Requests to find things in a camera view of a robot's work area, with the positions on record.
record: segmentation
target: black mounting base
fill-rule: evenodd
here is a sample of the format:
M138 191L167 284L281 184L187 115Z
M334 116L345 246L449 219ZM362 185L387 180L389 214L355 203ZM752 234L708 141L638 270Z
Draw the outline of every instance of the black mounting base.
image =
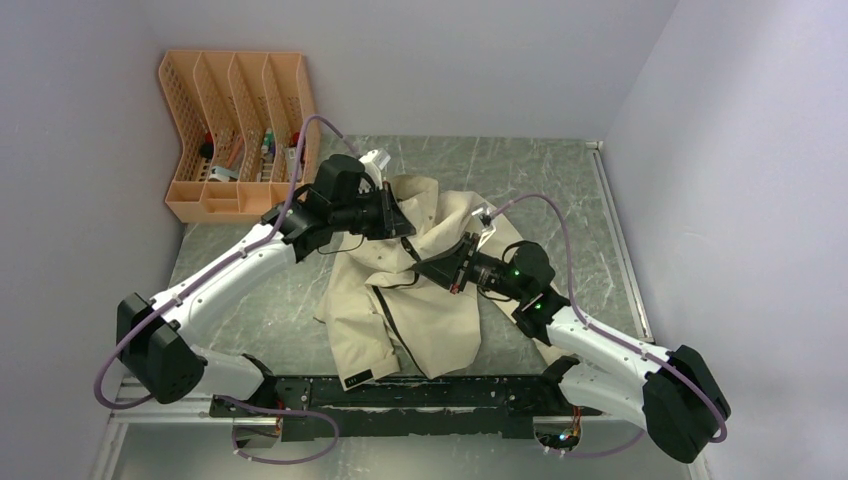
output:
M472 435L534 438L533 418L571 416L573 407L550 376L388 377L345 392L338 377L281 376L277 392L286 407L326 413L344 437ZM583 409L583 415L599 415ZM212 417L252 414L214 399ZM282 441L331 437L326 422L288 417Z

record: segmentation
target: black motor joint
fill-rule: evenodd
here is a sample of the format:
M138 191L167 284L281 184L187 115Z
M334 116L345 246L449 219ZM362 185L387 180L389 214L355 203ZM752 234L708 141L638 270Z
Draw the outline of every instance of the black motor joint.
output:
M274 207L262 222L274 224L280 215ZM295 192L280 228L286 243L293 244L300 261L327 245L335 232L385 240L415 234L392 193L391 185L377 185L356 158L331 155L318 167L315 181Z
M536 440L545 447L570 452L580 443L580 435L571 430L561 432L536 432Z
M528 337L548 345L546 325L561 307L571 305L550 286L554 269L548 255L535 242L521 241L507 250L512 258L496 258L478 249L480 237L465 233L449 250L413 265L412 270L451 293L465 289L468 282L483 290L518 301L512 316Z

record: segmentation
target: floor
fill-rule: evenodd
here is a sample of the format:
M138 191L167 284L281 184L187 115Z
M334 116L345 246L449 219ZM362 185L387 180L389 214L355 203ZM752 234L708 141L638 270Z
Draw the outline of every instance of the floor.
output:
M596 421L585 427L586 438L580 446L584 452L616 447L638 431L617 421ZM300 458L321 450L325 442L278 443L271 449L251 453L270 458ZM623 453L592 460L545 455L534 440L503 440L497 435L343 438L326 457L292 466L250 465L231 452L228 426L133 425L113 478L691 479L686 465L669 458L647 438Z
M473 137L353 137L360 150L385 148L390 175L426 175L442 190L473 190L495 205L522 193L542 192L566 212L575 254L576 293L595 318L633 336L643 335L610 233L607 209L591 156L582 141ZM344 144L323 136L321 157L344 153ZM539 242L565 291L565 244L553 211L527 200L506 216L525 238ZM189 225L171 283L188 277L235 244L249 225ZM206 344L223 353L251 353L276 374L334 374L326 328L312 319L333 265L312 255L271 277L229 311ZM457 375L538 373L545 363L534 347L489 300L480 299L483 342L474 363ZM402 373L417 370L397 348Z

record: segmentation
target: black cable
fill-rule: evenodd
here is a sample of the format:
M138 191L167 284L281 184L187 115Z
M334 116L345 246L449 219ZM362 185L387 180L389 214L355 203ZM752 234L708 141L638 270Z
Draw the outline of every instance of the black cable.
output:
M414 286L416 283L418 283L418 278L419 278L419 277L418 277L418 273L416 272L416 273L415 273L415 276L414 276L414 277L413 277L413 279L412 279L412 283L401 283L401 284L399 284L399 285L392 285L391 287L382 287L382 288L383 288L383 290L391 290L391 289L393 289L393 288L412 287L412 286Z
M311 183L301 185L300 187L297 188L297 190L294 191L294 193L292 194L292 198L294 198L294 199L300 198L300 196L303 195L307 190L309 190L309 187L311 187L311 186L312 186Z
M534 242L531 242L530 240L519 240L515 243L511 243L511 244L507 245L506 248L504 248L504 252L501 254L501 261L506 262L506 252L512 250L513 248L517 248L517 247L520 247L522 245L526 245L528 243L534 243Z
M490 297L490 296L486 295L486 292L491 292L491 290L485 290L485 289L481 288L480 285L477 285L477 293L479 293L480 296L483 297L483 298L488 298L489 300L491 300L493 302L511 302L512 301L511 298Z
M322 252L321 247L318 247L316 249L316 251L318 253L320 253L321 255L333 255L333 254L336 254L336 253L352 252L352 251L356 250L357 248L361 247L363 242L365 242L365 235L360 235L359 236L359 244L357 246L353 247L353 248L348 248L347 250L336 250L335 252Z

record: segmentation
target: beige jacket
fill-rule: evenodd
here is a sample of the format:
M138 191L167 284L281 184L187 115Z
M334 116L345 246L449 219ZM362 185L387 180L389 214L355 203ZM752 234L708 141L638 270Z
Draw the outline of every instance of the beige jacket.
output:
M400 370L392 342L405 348L428 378L474 361L480 347L477 291L469 284L452 295L408 269L417 255L426 260L455 245L463 232L479 232L471 211L484 200L474 192L442 192L436 180L401 175L392 180L404 215L415 225L414 251L398 239L364 242L345 235L324 297L315 313L327 325L330 346L345 390ZM500 257L521 236L505 217L482 247ZM507 316L517 302L498 302ZM548 363L563 353L536 342Z

